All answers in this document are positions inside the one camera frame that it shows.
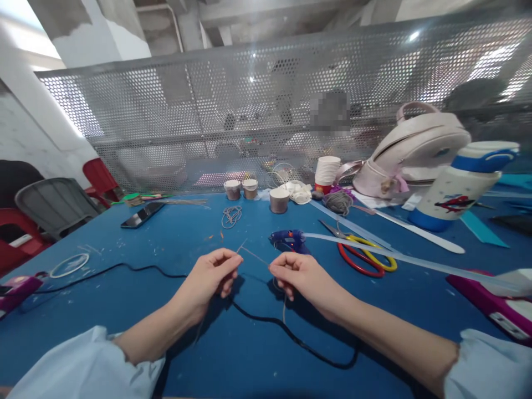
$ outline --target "backpack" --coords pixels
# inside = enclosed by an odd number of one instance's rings
[[[426,113],[406,120],[405,110]],[[471,136],[454,114],[414,101],[397,112],[397,126],[353,179],[354,188],[378,198],[409,197],[428,188]]]

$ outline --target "hand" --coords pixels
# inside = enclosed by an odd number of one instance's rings
[[[190,326],[198,324],[205,317],[209,301],[216,292],[222,298],[231,293],[242,261],[240,255],[225,248],[199,257],[169,304],[180,309],[186,307]]]
[[[297,289],[326,319],[339,322],[341,305],[346,295],[351,295],[312,256],[283,252],[269,270],[290,301],[294,300],[294,289]]]

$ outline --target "metal mesh panel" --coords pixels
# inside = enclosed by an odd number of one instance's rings
[[[458,115],[532,103],[532,18],[500,15],[477,11],[37,75],[126,192],[222,191],[224,180],[248,175],[265,186],[265,172],[282,161],[308,181],[319,156],[371,155],[404,102]],[[520,115],[515,120],[530,127],[531,117]],[[493,126],[508,118],[468,121],[478,139],[488,124],[492,139]],[[525,130],[512,138],[530,140]]]

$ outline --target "white water bottle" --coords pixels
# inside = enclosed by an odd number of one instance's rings
[[[497,183],[500,170],[518,154],[519,144],[511,141],[468,144],[432,183],[408,220],[426,230],[444,231]]]

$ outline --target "blue glue gun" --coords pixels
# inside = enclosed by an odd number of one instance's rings
[[[275,249],[281,252],[292,251],[304,255],[310,255],[305,246],[305,234],[301,230],[281,230],[272,233],[269,238]]]

